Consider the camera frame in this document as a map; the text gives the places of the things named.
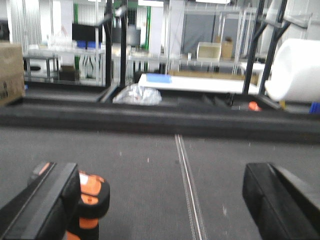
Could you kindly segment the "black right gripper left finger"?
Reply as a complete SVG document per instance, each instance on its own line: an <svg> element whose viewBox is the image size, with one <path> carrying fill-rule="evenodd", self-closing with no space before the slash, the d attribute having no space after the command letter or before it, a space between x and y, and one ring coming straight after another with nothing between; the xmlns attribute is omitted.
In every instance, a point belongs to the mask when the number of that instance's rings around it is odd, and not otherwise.
<svg viewBox="0 0 320 240"><path fill-rule="evenodd" d="M50 162L0 209L2 240L62 240L80 199L76 163Z"/></svg>

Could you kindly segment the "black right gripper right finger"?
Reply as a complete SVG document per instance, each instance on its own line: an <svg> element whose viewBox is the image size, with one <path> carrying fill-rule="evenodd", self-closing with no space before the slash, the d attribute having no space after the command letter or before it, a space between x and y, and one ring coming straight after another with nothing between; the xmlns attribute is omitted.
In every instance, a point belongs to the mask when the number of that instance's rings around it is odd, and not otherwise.
<svg viewBox="0 0 320 240"><path fill-rule="evenodd" d="M320 238L320 192L287 169L246 164L242 197L263 240Z"/></svg>

